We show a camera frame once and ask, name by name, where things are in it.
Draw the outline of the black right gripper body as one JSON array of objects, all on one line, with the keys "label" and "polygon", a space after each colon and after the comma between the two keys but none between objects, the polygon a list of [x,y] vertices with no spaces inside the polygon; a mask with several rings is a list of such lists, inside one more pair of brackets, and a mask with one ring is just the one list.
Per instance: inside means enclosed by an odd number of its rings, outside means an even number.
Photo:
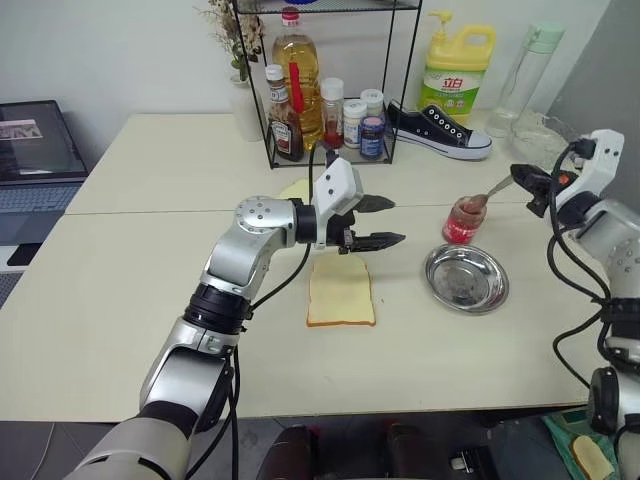
[{"label": "black right gripper body", "polygon": [[549,206],[551,176],[542,172],[531,172],[525,177],[525,189],[532,195],[527,208],[537,217],[543,217]]}]

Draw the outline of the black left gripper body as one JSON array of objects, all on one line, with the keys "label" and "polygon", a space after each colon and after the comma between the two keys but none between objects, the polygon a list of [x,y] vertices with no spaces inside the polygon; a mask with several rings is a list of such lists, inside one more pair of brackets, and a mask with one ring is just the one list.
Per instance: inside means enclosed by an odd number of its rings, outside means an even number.
[{"label": "black left gripper body", "polygon": [[339,254],[358,252],[359,245],[356,233],[352,230],[356,219],[354,212],[349,210],[344,215],[330,217],[326,230],[326,245],[338,248]]}]

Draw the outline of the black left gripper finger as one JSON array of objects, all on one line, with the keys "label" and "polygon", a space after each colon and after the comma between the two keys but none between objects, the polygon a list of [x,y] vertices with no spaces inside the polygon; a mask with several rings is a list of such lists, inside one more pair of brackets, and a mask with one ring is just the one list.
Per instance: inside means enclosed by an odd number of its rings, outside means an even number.
[{"label": "black left gripper finger", "polygon": [[375,232],[368,236],[355,236],[350,252],[374,252],[391,248],[404,241],[406,236],[393,232]]},{"label": "black left gripper finger", "polygon": [[394,207],[394,201],[380,195],[365,194],[357,203],[357,211],[359,213],[375,213]]}]

